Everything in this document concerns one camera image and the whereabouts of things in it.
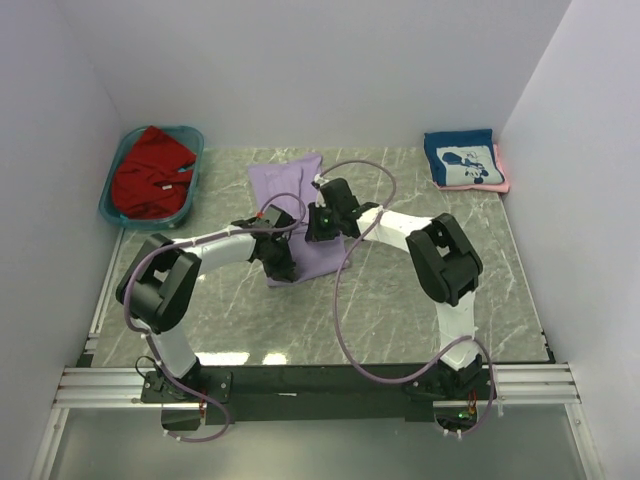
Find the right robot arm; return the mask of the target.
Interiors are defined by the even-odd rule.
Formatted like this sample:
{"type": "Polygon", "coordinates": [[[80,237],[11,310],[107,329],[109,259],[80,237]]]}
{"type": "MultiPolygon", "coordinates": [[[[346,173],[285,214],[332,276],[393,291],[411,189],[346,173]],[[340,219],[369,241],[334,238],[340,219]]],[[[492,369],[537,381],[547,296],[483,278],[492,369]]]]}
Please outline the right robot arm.
{"type": "Polygon", "coordinates": [[[443,395],[464,397],[482,370],[474,302],[483,264],[457,220],[450,214],[434,218],[402,214],[371,202],[345,210],[312,202],[308,209],[308,241],[344,235],[353,238],[355,246],[369,241],[402,250],[409,254],[422,290],[436,304],[441,350],[421,369],[400,378],[379,377],[360,365],[348,351],[335,317],[336,336],[351,366],[365,378],[388,385],[415,382],[432,372],[443,395]]]}

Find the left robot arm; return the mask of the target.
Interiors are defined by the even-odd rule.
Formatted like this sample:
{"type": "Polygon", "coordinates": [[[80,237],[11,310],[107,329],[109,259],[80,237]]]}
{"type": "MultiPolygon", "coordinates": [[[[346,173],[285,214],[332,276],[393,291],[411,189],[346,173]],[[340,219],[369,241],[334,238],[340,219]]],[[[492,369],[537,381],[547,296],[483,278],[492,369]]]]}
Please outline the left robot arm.
{"type": "Polygon", "coordinates": [[[199,237],[171,240],[154,234],[145,241],[116,288],[116,298],[127,326],[148,343],[173,399],[205,399],[211,391],[180,326],[199,275],[258,260],[268,277],[293,281],[288,233],[295,228],[294,223],[275,227],[255,217],[199,237]]]}

